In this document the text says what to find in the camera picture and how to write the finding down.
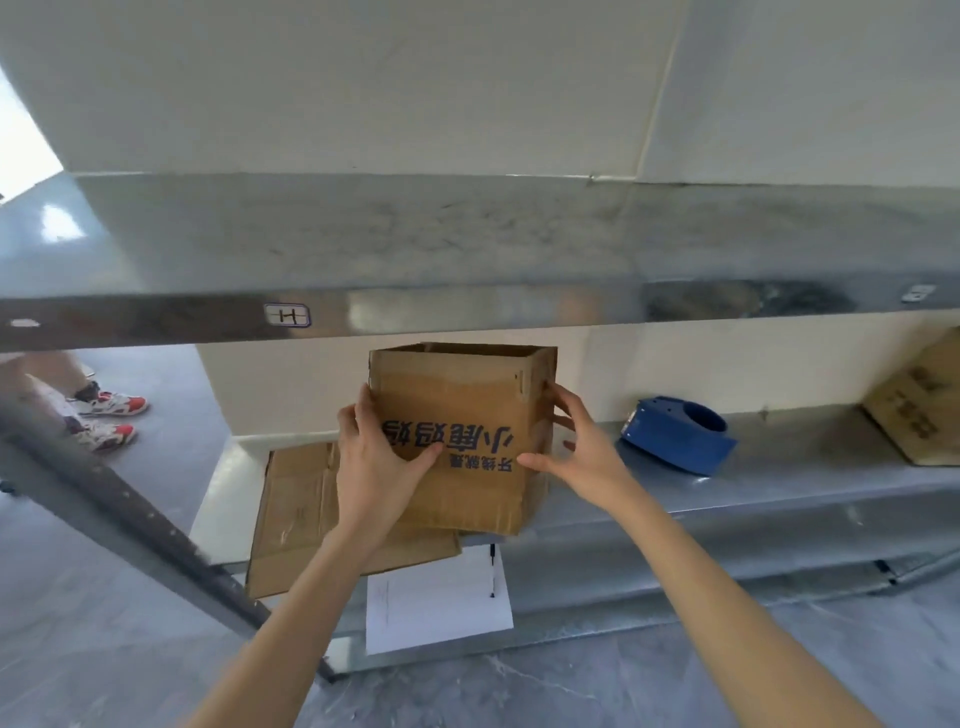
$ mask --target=person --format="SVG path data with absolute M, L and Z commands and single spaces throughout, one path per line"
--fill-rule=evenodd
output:
M 150 406 L 142 397 L 102 390 L 96 381 L 87 379 L 83 365 L 71 352 L 0 354 L 0 395 L 13 396 L 41 412 L 92 452 L 104 454 L 128 445 L 136 429 L 133 425 L 85 423 L 76 416 L 63 417 L 36 387 L 33 376 L 60 392 L 82 417 L 130 417 Z
M 741 725 L 879 726 L 880 722 L 782 630 L 637 483 L 583 402 L 553 386 L 576 433 L 565 460 L 517 461 L 552 473 L 610 513 L 642 551 L 687 635 Z M 368 556 L 386 537 L 443 450 L 407 462 L 380 430 L 370 390 L 338 413 L 340 521 L 286 598 L 228 667 L 185 728 L 289 728 Z

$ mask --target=person's leg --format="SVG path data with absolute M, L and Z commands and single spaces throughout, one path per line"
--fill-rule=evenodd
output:
M 29 352 L 22 358 L 27 372 L 45 381 L 64 397 L 76 397 L 89 384 L 80 362 L 70 352 Z
M 70 352 L 30 352 L 27 370 L 71 400 L 78 414 L 126 417 L 145 412 L 150 404 L 142 397 L 106 392 L 86 378 L 80 360 Z
M 36 384 L 27 374 L 27 358 L 18 356 L 0 364 L 0 394 L 26 404 L 48 417 L 51 422 L 62 426 L 63 417 L 36 388 Z
M 63 417 L 27 374 L 28 359 L 28 355 L 24 355 L 0 363 L 0 395 L 16 399 L 42 413 L 52 427 L 65 428 L 76 442 L 92 452 L 110 452 L 135 437 L 136 430 L 130 425 L 84 425 L 76 417 Z

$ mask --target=white wall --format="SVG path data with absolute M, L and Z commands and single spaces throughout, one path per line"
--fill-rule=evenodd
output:
M 955 0 L 7 0 L 0 58 L 79 171 L 642 156 L 653 182 L 954 185 L 958 24 Z
M 681 0 L 7 0 L 75 171 L 632 177 Z
M 647 182 L 960 184 L 960 3 L 691 0 Z
M 336 429 L 371 349 L 416 341 L 557 346 L 557 380 L 594 417 L 624 419 L 636 399 L 670 394 L 721 412 L 859 401 L 960 311 L 679 324 L 468 331 L 200 345 L 234 434 Z

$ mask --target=blue tape dispenser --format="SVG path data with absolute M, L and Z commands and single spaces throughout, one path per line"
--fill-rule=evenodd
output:
M 709 407 L 661 395 L 636 404 L 620 437 L 681 470 L 713 475 L 736 446 L 726 432 L 727 421 Z

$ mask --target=metal surface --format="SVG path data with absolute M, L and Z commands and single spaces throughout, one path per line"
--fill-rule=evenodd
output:
M 761 604 L 772 606 L 871 593 L 882 589 L 887 582 L 874 564 L 854 564 L 768 576 L 741 584 Z M 505 632 L 379 655 L 367 655 L 362 634 L 345 635 L 330 643 L 326 659 L 338 673 L 359 672 L 623 632 L 676 619 L 666 596 L 662 592 L 650 593 L 603 604 L 519 615 L 514 618 L 514 628 Z
M 94 455 L 43 416 L 0 398 L 0 479 L 175 594 L 249 637 L 270 611 Z M 333 673 L 326 664 L 318 673 Z
M 748 412 L 727 415 L 726 420 L 738 445 L 709 478 L 672 468 L 619 440 L 615 446 L 634 477 L 674 514 L 713 508 L 781 511 L 960 489 L 960 470 L 911 466 L 857 406 Z M 620 423 L 601 426 L 617 438 Z M 554 442 L 563 439 L 560 434 Z M 530 528 L 609 520 L 600 509 L 558 488 Z
M 890 589 L 884 593 L 900 594 L 960 569 L 960 548 L 912 558 L 883 559 L 878 566 L 890 582 Z
M 0 206 L 0 352 L 954 308 L 958 231 L 946 189 L 63 174 Z
M 885 497 L 778 513 L 725 509 L 682 518 L 684 528 L 737 580 L 894 560 L 960 548 L 960 492 Z M 514 615 L 632 599 L 660 583 L 613 522 L 525 534 L 501 546 Z M 364 627 L 361 585 L 336 634 Z
M 960 470 L 909 465 L 856 406 L 829 405 L 727 416 L 739 444 L 712 478 L 671 468 L 617 443 L 635 477 L 670 513 L 728 509 L 779 512 L 896 495 L 960 491 Z M 601 423 L 612 439 L 619 423 Z M 270 450 L 329 440 L 335 433 L 231 438 L 210 480 L 191 538 L 214 563 L 250 555 L 263 474 Z M 559 450 L 564 434 L 554 433 Z M 543 538 L 571 527 L 612 523 L 611 517 L 554 481 L 518 537 Z

